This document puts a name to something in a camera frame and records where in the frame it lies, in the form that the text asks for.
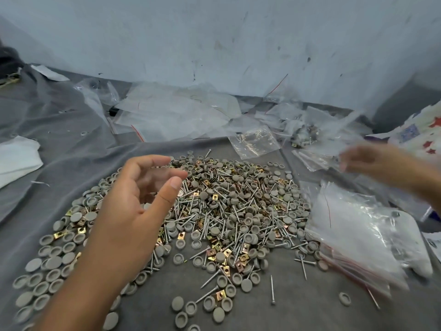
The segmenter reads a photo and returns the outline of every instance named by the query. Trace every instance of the gray cloth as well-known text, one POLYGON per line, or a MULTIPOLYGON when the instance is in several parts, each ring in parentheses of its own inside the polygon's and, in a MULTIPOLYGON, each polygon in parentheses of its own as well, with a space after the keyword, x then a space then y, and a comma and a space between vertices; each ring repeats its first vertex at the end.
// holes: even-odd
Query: gray cloth
MULTIPOLYGON (((0 330, 20 330, 12 319, 14 302, 22 290, 12 289, 14 279, 25 273, 26 263, 37 256, 38 240, 52 233, 52 224, 70 208, 71 201, 115 172, 131 156, 165 154, 179 156, 188 150, 216 158, 239 159, 228 139, 195 140, 185 143, 130 143, 117 141, 83 102, 71 83, 48 81, 28 66, 21 83, 0 90, 0 141, 10 134, 36 138, 44 165, 0 190, 0 330), (48 183, 32 184, 30 181, 48 183)), ((253 160, 285 163, 302 180, 336 180, 329 173, 310 174, 290 153, 290 148, 253 160)), ((195 253, 187 244, 186 258, 195 253)), ((175 314, 170 304, 175 296, 197 300, 214 287, 199 289, 210 275, 191 263, 173 265, 171 255, 160 272, 153 274, 135 295, 123 297, 116 330, 170 330, 175 314)), ((393 290, 393 301, 376 295, 377 311, 367 291, 335 271, 322 273, 306 265, 303 278, 293 252, 278 249, 268 257, 269 271, 250 293, 238 289, 233 310, 218 329, 225 330, 440 330, 441 287, 436 271, 427 282, 410 274, 410 292, 393 290), (269 275, 273 275, 276 306, 271 306, 269 275), (339 292, 352 299, 349 308, 338 300, 339 292)), ((202 330, 213 328, 210 314, 198 305, 190 324, 202 330)))

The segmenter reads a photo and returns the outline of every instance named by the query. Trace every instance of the wall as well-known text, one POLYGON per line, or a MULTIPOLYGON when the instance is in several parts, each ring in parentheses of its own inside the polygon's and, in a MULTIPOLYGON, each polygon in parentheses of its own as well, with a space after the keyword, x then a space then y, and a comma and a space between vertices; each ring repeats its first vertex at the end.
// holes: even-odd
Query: wall
POLYGON ((1 0, 25 62, 376 109, 441 59, 441 0, 1 0))

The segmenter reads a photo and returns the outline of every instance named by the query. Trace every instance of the blurred hand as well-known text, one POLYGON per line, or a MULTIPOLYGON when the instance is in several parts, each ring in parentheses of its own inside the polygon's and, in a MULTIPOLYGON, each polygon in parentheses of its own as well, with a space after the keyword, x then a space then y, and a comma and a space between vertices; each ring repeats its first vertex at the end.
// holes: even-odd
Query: blurred hand
POLYGON ((362 173, 408 191, 426 183, 436 168, 390 144, 369 143, 352 147, 340 154, 340 170, 362 173))
POLYGON ((169 162, 170 157, 148 155, 125 163, 103 200, 78 268, 98 274, 115 290, 136 277, 151 256, 159 227, 187 177, 181 169, 152 168, 169 162), (144 210, 141 203, 151 206, 144 210))

